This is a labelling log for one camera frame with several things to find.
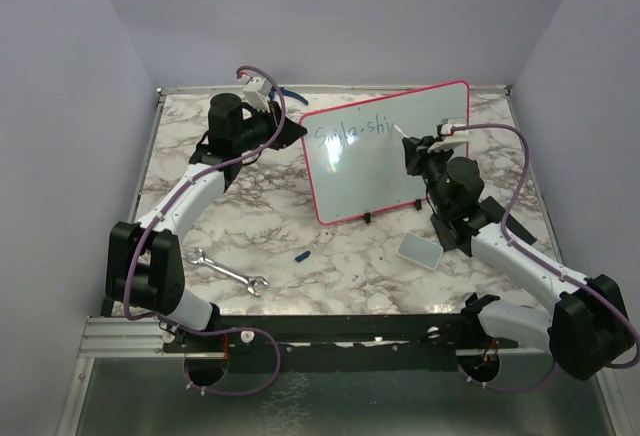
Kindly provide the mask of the blue marker cap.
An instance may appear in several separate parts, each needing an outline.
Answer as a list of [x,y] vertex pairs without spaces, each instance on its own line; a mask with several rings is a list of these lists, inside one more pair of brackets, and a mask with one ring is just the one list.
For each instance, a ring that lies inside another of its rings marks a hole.
[[304,251],[303,253],[301,253],[301,254],[297,255],[297,256],[294,258],[294,260],[295,260],[296,262],[302,262],[302,261],[304,261],[305,259],[307,259],[310,255],[311,255],[311,252],[310,252],[309,250],[307,250],[307,251]]

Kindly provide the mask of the red-framed whiteboard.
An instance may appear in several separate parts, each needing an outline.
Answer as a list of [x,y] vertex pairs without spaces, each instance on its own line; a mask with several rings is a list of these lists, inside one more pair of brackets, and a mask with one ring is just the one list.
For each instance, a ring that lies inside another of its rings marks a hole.
[[315,214],[329,225],[425,197],[406,173],[402,137],[434,136],[444,120],[468,122],[470,86],[463,80],[313,111],[300,118]]

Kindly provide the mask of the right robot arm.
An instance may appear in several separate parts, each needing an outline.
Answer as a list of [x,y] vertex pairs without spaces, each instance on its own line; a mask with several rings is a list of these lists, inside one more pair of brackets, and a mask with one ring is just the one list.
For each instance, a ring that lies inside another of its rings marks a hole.
[[533,248],[533,236],[495,199],[483,198],[479,165],[457,157],[462,128],[444,125],[437,136],[404,136],[406,172],[420,177],[432,207],[431,224],[446,251],[459,250],[509,277],[541,304],[514,306],[496,296],[468,300],[461,339],[481,347],[492,338],[542,350],[568,375],[587,380],[639,347],[618,284],[588,277]]

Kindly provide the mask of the blue whiteboard marker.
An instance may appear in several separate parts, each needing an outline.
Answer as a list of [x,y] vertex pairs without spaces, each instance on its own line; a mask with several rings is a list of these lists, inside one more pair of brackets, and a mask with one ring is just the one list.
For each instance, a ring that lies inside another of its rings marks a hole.
[[402,138],[409,138],[409,136],[397,124],[394,124],[393,127],[396,130],[396,132],[400,134]]

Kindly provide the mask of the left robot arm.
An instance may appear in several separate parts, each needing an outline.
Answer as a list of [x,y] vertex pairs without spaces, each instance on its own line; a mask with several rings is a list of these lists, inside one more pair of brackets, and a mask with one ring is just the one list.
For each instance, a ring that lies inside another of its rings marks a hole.
[[286,149],[307,130],[289,119],[277,102],[251,105],[232,93],[210,101],[208,128],[190,156],[177,185],[134,223],[119,222],[110,232],[107,297],[124,309],[143,309],[174,326],[206,351],[220,341],[217,305],[186,286],[181,243],[205,209],[223,196],[246,158],[267,149]]

